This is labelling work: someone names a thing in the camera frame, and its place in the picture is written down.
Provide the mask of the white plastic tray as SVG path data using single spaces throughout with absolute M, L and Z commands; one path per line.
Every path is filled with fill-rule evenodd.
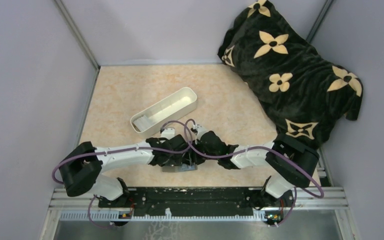
M 168 121 L 179 120 L 197 108 L 198 95 L 190 88 L 183 87 L 157 103 L 136 113 L 130 118 L 130 125 L 141 138 L 149 138 L 158 133 Z M 139 132 L 133 121 L 146 115 L 154 121 L 154 125 L 144 132 Z

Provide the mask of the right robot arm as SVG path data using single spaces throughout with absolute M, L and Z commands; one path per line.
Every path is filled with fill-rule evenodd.
M 267 206 L 275 206 L 282 195 L 293 189 L 305 190 L 319 184 L 313 173 L 319 162 L 318 152 L 286 135 L 279 134 L 263 145 L 231 145 L 224 143 L 213 131 L 194 130 L 193 150 L 204 160 L 217 160 L 228 170 L 269 166 L 276 173 L 264 184 L 261 199 Z

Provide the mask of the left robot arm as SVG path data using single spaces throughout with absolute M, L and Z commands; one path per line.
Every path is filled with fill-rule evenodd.
M 103 173 L 133 165 L 159 167 L 195 166 L 193 151 L 182 135 L 150 137 L 119 147 L 95 147 L 91 141 L 78 145 L 56 167 L 68 197 L 86 193 L 110 200 L 118 207 L 129 203 L 130 193 L 121 178 Z

